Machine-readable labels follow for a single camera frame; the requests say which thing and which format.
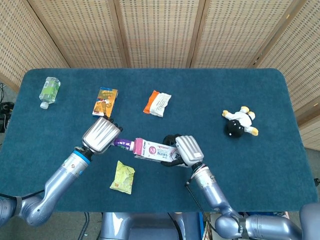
robotic arm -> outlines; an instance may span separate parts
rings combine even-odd
[[[215,229],[222,238],[313,240],[320,236],[319,203],[308,204],[301,209],[303,234],[285,217],[251,215],[244,218],[230,206],[210,169],[202,164],[204,154],[197,141],[192,136],[178,136],[175,141],[184,163],[193,169],[191,179],[195,179],[210,207],[221,213],[215,222]]]
[[[0,227],[12,216],[18,215],[31,226],[44,224],[53,213],[61,196],[90,165],[91,156],[102,154],[122,128],[100,117],[83,135],[82,147],[75,147],[71,155],[45,183],[44,197],[0,199]]]

plastic water bottle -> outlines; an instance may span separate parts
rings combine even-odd
[[[39,98],[42,101],[40,108],[47,109],[49,104],[53,104],[56,101],[56,96],[60,85],[60,81],[55,77],[48,76],[45,79],[44,86],[39,95]]]

white snack wrapper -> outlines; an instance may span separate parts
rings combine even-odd
[[[159,93],[150,106],[150,113],[163,118],[165,107],[168,105],[170,98],[171,95],[169,94]]]

black cable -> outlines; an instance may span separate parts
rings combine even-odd
[[[85,215],[85,222],[84,222],[82,230],[81,230],[81,232],[79,234],[78,240],[82,240],[84,238],[84,235],[86,233],[86,230],[87,230],[89,222],[90,222],[89,212],[85,211],[84,215]]]
[[[0,100],[0,103],[2,103],[4,98],[5,98],[4,84],[1,83],[1,100]]]
[[[0,114],[4,115],[4,120],[3,120],[4,132],[7,130],[7,126],[8,126],[9,120],[11,118],[11,113],[12,113],[14,106],[15,106],[15,104],[13,102],[11,102],[11,101],[2,102],[2,100],[0,99]]]
[[[22,200],[25,200],[25,199],[31,198],[31,197],[33,197],[33,196],[35,196],[35,195],[37,195],[37,194],[43,193],[44,191],[45,191],[44,189],[42,189],[42,190],[40,190],[40,191],[36,191],[36,192],[31,193],[31,194],[29,194],[29,195],[27,195],[27,196],[23,196],[21,199],[22,199]],[[3,193],[0,193],[0,197],[6,198],[6,199],[16,199],[15,196],[3,194]]]
[[[16,199],[14,196],[10,196],[10,195],[3,194],[3,193],[0,193],[0,197],[6,198],[6,199]]]
[[[31,197],[33,197],[33,196],[35,196],[35,195],[37,195],[37,194],[43,193],[44,191],[45,191],[45,190],[44,190],[44,189],[42,189],[42,190],[40,190],[40,191],[37,191],[37,192],[31,193],[31,194],[29,194],[29,195],[27,195],[27,196],[23,196],[23,197],[22,197],[22,200],[24,200],[24,199],[28,199],[28,198],[31,198]]]
[[[193,198],[193,200],[195,201],[195,203],[197,204],[197,206],[198,206],[199,209],[201,210],[202,215],[203,215],[203,218],[205,219],[205,221],[209,224],[209,226],[211,227],[211,229],[217,233],[216,229],[214,228],[214,226],[211,225],[211,223],[210,223],[210,221],[208,220],[208,218],[207,218],[207,216],[206,216],[203,208],[200,206],[199,202],[197,201],[196,197],[194,196],[193,192],[191,191],[189,185],[188,185],[188,184],[185,184],[184,186],[186,187],[186,189],[188,190],[188,192],[191,194],[191,197]]]
[[[101,230],[100,230],[100,232],[99,232],[99,234],[98,234],[98,236],[96,237],[96,239],[95,239],[95,240],[99,240],[99,238],[100,238],[100,234],[101,234]]]
[[[170,215],[170,213],[167,212],[167,214],[168,214],[169,217],[171,218],[171,220],[172,220],[172,222],[173,222],[173,224],[174,224],[174,226],[175,226],[175,228],[176,228],[176,231],[178,232],[179,240],[183,240],[183,237],[182,237],[182,233],[181,233],[181,229],[180,229],[179,224],[177,223],[176,220],[174,220],[174,219],[172,218],[172,216]]]

plush doll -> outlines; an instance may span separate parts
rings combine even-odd
[[[222,116],[229,120],[226,124],[226,132],[229,136],[239,138],[244,132],[258,136],[258,129],[251,126],[256,115],[247,106],[242,106],[240,111],[234,114],[223,110]]]

